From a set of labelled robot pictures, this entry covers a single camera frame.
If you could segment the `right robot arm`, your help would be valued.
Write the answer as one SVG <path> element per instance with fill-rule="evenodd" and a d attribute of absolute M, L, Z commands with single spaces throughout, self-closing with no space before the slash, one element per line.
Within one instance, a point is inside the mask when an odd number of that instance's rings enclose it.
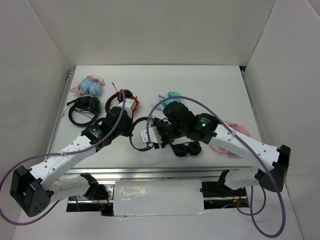
<path fill-rule="evenodd" d="M 283 190 L 290 147 L 259 142 L 224 126 L 211 114 L 193 114 L 183 103 L 172 102 L 164 108 L 163 113 L 167 121 L 156 120 L 155 125 L 147 130 L 147 140 L 151 143 L 164 147 L 178 138 L 186 137 L 222 148 L 251 163 L 251 167 L 222 172 L 217 189 L 223 196 L 249 186 L 261 186 L 270 192 Z"/>

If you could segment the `black taped headphones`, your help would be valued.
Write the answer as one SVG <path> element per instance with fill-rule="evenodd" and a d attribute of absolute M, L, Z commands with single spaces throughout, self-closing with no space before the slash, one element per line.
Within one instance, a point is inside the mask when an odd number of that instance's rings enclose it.
<path fill-rule="evenodd" d="M 150 120 L 148 122 L 148 129 L 152 126 L 153 120 L 167 120 L 166 118 L 158 118 L 155 116 L 151 116 Z M 154 148 L 154 143 L 143 143 L 140 137 L 140 131 L 142 130 L 146 130 L 145 127 L 145 123 L 147 122 L 147 117 L 140 117 L 136 120 L 133 121 L 133 131 L 132 131 L 132 136 L 129 137 L 129 142 L 131 144 L 131 146 L 139 151 L 139 152 L 147 152 L 151 149 L 155 149 Z"/>

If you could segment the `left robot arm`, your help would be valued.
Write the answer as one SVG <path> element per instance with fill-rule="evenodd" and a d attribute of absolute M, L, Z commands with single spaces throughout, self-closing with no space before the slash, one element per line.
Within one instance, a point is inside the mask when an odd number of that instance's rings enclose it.
<path fill-rule="evenodd" d="M 43 212 L 50 203 L 73 196 L 96 199 L 104 187 L 89 173 L 73 178 L 62 176 L 76 164 L 96 154 L 118 136 L 128 133 L 133 107 L 114 106 L 106 117 L 88 126 L 68 146 L 54 156 L 30 168 L 19 166 L 13 172 L 10 195 L 28 217 Z"/>

